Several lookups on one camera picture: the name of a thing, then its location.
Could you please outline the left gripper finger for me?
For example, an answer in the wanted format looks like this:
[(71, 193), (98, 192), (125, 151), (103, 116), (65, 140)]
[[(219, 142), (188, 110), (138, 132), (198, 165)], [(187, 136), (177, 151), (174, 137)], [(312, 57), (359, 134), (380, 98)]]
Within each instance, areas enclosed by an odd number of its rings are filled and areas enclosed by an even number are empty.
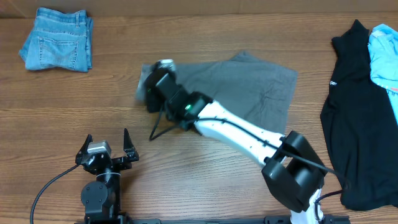
[(85, 154), (88, 153), (88, 146), (89, 144), (93, 141), (93, 137), (92, 135), (87, 135), (85, 142), (83, 143), (82, 147), (80, 148), (80, 150), (77, 153), (77, 157), (83, 157)]
[(125, 153), (133, 153), (136, 151), (131, 137), (129, 135), (129, 131), (127, 130), (127, 128), (124, 128), (124, 136), (123, 136), (123, 151)]

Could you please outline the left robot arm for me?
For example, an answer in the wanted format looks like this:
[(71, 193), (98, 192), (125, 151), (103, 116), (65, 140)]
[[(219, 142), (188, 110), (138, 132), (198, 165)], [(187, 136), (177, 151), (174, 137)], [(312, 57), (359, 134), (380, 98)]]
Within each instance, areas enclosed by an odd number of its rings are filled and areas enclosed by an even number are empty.
[(121, 209), (121, 171), (131, 169), (139, 155), (127, 129), (124, 130), (123, 151), (124, 156), (112, 158), (108, 142), (93, 142), (90, 134), (78, 151), (76, 164), (96, 176), (96, 180), (81, 191), (85, 223), (132, 223), (132, 218)]

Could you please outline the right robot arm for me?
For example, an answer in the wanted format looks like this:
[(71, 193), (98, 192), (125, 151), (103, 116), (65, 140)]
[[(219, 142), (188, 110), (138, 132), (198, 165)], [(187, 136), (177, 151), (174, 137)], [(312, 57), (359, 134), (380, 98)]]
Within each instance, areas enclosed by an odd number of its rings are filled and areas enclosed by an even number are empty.
[(156, 68), (145, 79), (147, 106), (160, 111), (183, 129), (195, 128), (254, 161), (269, 192), (291, 211), (291, 223), (322, 223), (318, 203), (326, 168), (308, 141), (292, 131), (284, 136), (262, 129), (228, 111), (203, 93), (188, 92), (168, 68)]

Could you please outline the light blue garment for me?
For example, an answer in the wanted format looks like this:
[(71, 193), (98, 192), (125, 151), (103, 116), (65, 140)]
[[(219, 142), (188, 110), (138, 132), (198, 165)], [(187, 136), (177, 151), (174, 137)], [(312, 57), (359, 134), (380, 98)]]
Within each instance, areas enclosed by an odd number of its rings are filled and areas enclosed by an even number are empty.
[(386, 90), (397, 120), (397, 31), (385, 24), (374, 27), (369, 36), (368, 51), (370, 79)]

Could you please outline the black shirt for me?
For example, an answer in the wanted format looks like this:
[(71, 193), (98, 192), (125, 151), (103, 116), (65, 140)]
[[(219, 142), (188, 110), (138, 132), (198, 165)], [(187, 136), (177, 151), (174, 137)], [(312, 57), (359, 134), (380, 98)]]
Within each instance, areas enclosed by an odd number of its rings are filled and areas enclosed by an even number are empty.
[(370, 79), (369, 31), (358, 20), (332, 38), (337, 55), (320, 119), (334, 170), (349, 181), (347, 209), (397, 206), (397, 122), (386, 90)]

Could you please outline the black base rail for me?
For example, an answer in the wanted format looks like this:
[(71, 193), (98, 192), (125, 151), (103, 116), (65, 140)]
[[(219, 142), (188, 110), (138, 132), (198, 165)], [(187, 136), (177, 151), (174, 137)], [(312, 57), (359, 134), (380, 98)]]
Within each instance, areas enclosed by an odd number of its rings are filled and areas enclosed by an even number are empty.
[(268, 216), (264, 218), (209, 219), (209, 220), (160, 220), (156, 219), (115, 219), (102, 221), (83, 221), (76, 224), (291, 224), (290, 217)]

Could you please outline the folded blue jeans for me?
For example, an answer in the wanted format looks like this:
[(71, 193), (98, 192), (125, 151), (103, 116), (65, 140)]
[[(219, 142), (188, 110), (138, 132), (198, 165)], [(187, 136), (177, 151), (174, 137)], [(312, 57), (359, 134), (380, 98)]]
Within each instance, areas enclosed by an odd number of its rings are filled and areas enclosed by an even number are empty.
[(34, 26), (19, 51), (25, 68), (88, 72), (93, 68), (93, 25), (85, 10), (62, 13), (38, 8)]

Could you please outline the grey shorts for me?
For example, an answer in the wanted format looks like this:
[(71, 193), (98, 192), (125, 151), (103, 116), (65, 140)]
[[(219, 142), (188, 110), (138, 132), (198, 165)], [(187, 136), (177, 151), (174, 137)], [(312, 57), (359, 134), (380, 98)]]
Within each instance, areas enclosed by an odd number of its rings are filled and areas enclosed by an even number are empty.
[(177, 83), (199, 91), (256, 126), (284, 133), (298, 73), (242, 51), (229, 60), (180, 63)]

